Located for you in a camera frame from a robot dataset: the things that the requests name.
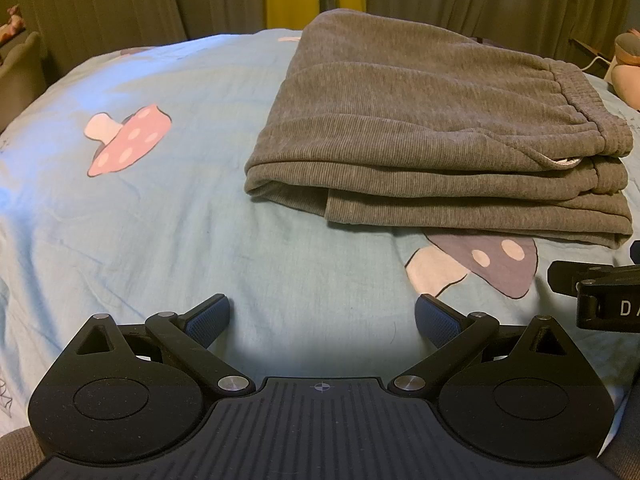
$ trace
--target white cable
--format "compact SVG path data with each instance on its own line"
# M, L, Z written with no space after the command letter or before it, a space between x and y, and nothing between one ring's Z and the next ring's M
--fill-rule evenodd
M611 62L610 62L610 61L607 61L607 60L606 60L606 59L604 59L602 56L596 56L596 57L594 57L594 58L593 58L593 61L591 61L591 62L590 62L586 67L581 68L580 70L582 70L582 71L584 72L585 70L590 69L590 68L592 67L592 65L593 65L597 60L599 60L599 59L603 60L603 61L604 61L606 64L608 64L608 65L610 65L610 64L611 64Z

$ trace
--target crosshair symbol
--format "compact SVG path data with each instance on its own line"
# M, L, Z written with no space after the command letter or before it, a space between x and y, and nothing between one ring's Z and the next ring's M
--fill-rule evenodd
M318 383L318 384L314 384L314 386L312 386L313 389L318 390L319 392L325 392L331 388L333 388L333 386L329 386L327 383Z

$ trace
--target pink mushroom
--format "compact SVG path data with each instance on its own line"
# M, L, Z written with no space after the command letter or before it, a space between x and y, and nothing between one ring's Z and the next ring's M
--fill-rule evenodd
M131 54L137 54L139 52L145 52L151 50L152 46L134 46L132 48L124 48L120 51L121 56L131 56Z
M106 114L98 114L87 124L89 133L85 129L85 135L105 144L94 158L87 173L89 176L123 170L146 155L167 133L171 118L156 105L150 105L137 111L120 128L117 124Z

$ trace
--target light blue bedsheet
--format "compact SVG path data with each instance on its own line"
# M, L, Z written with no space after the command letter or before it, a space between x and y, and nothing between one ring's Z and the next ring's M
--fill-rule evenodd
M297 46L278 39L296 35L269 30L91 59L2 134L0 434L28 424L31 392L97 312L139 323L222 292L232 322L212 350L258 384L266 375L386 383L433 351L416 330L417 294L404 270L429 245L419 230L327 225L242 190ZM83 134L88 121L104 112L123 122L151 104L172 121L158 145L122 171L88 177L98 147ZM612 94L607 106L632 122L638 142L638 114ZM637 224L640 151L625 163ZM557 259L629 264L628 245L536 244L538 271L523 299L474 274L440 298L505 324L556 316L620 406L640 336L577 329L575 300L550 292L546 268Z

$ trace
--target corduroy fabric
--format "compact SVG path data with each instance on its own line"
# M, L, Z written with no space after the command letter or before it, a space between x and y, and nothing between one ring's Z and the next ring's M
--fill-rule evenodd
M0 480L22 480L43 460L31 426L0 438Z
M303 31L245 191L332 222L615 248L632 147L572 64L339 9Z

